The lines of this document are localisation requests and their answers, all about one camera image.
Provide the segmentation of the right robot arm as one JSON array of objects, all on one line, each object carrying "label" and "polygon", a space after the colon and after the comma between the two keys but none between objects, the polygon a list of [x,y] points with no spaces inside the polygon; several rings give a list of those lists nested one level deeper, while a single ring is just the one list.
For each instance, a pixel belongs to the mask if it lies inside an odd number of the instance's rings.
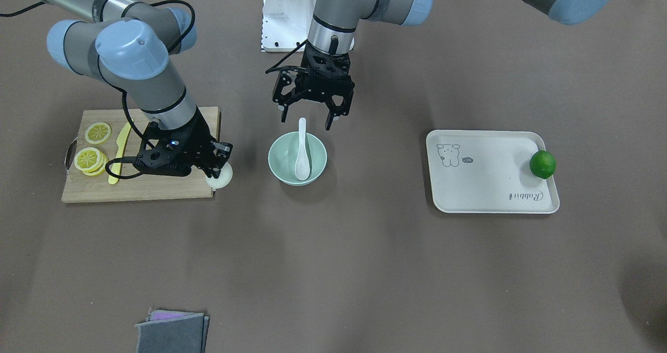
[{"label": "right robot arm", "polygon": [[202,170],[214,189],[229,184],[232,145],[219,142],[170,60],[196,42],[194,11],[160,9],[138,0],[38,0],[81,16],[52,26],[47,50],[62,67],[100,80],[132,98],[148,119],[136,156],[137,175],[186,177]]}]

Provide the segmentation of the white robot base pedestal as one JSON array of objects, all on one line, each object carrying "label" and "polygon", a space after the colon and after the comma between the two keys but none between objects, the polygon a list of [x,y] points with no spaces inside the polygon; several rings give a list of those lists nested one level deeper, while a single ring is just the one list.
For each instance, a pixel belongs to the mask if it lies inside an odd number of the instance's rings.
[{"label": "white robot base pedestal", "polygon": [[286,52],[309,40],[327,51],[330,35],[338,37],[335,54],[352,49],[359,22],[355,0],[264,0],[262,49]]}]

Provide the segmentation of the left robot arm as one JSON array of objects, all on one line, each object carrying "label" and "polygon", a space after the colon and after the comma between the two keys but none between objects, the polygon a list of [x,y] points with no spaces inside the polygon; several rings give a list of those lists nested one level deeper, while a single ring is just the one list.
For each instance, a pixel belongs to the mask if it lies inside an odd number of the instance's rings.
[{"label": "left robot arm", "polygon": [[[521,0],[564,25],[584,22],[610,0]],[[355,84],[350,77],[349,51],[361,20],[421,25],[433,0],[315,0],[307,15],[307,37],[295,47],[303,50],[302,62],[286,66],[279,61],[267,72],[277,72],[272,99],[285,122],[290,106],[301,100],[323,103],[329,130],[334,120],[348,115]]]}]

